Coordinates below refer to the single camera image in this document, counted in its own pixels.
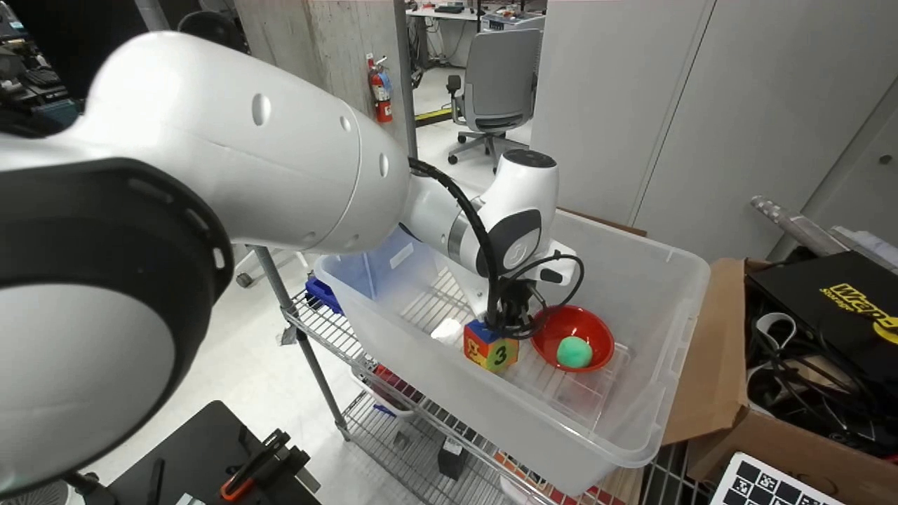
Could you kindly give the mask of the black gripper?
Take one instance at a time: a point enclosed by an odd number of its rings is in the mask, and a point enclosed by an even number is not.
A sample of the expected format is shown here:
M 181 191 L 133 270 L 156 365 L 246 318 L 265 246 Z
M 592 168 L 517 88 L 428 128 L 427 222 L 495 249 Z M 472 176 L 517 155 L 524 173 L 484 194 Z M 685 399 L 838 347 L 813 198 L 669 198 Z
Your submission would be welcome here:
M 531 330 L 533 283 L 524 278 L 494 278 L 487 283 L 484 326 L 505 336 L 524 336 Z

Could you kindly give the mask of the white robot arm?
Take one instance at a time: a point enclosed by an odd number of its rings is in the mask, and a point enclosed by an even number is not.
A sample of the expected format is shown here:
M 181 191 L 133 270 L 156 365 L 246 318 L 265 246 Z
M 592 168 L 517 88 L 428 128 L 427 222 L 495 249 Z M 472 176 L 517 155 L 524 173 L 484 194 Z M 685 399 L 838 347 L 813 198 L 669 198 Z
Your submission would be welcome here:
M 83 111 L 0 158 L 0 485 L 23 496 L 140 433 L 177 392 L 251 249 L 369 253 L 410 236 L 479 278 L 487 326 L 566 278 L 557 163 L 498 155 L 467 191 L 383 127 L 250 54 L 152 30 Z

